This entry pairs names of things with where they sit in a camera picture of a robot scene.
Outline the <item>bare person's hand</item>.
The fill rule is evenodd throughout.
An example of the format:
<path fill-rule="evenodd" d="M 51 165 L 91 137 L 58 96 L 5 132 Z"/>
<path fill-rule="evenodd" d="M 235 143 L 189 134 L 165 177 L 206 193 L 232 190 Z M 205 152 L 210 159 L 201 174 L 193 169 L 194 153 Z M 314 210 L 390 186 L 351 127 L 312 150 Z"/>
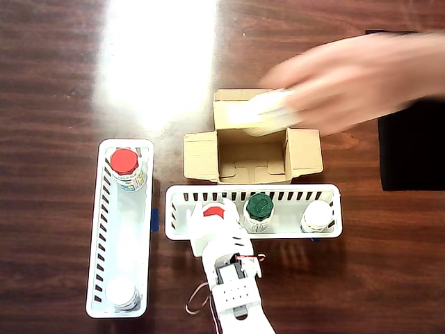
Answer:
<path fill-rule="evenodd" d="M 414 34 L 371 34 L 321 45 L 272 68 L 265 88 L 286 88 L 296 127 L 333 134 L 415 100 Z"/>

